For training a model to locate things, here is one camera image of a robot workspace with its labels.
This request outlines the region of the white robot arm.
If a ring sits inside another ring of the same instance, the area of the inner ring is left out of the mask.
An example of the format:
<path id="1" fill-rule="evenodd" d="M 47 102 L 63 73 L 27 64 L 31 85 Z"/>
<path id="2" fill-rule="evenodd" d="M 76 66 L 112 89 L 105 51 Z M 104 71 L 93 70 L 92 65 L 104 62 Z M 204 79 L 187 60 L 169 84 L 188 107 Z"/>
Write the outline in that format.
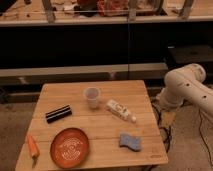
<path id="1" fill-rule="evenodd" d="M 203 84 L 205 79 L 204 68 L 196 63 L 169 71 L 164 77 L 165 87 L 158 94 L 159 105 L 171 110 L 188 100 L 213 120 L 213 89 Z"/>

